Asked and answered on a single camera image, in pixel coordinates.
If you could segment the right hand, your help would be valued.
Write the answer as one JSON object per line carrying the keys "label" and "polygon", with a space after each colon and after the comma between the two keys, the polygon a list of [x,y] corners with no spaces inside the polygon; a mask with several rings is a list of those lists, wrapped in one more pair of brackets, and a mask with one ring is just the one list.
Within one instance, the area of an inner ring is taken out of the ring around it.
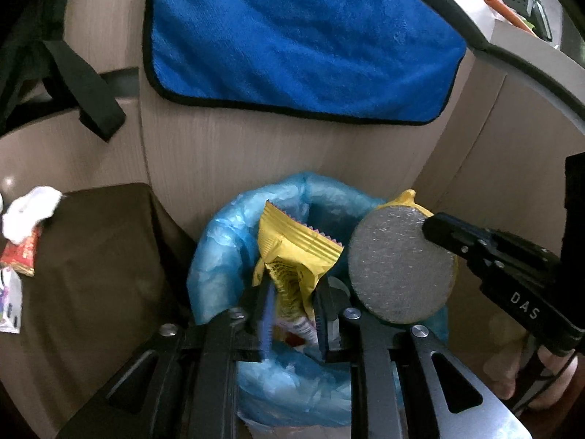
{"label": "right hand", "polygon": [[515,415],[545,409],[563,396],[578,366],[578,352],[555,355],[524,330],[503,341],[483,366],[491,390]]}

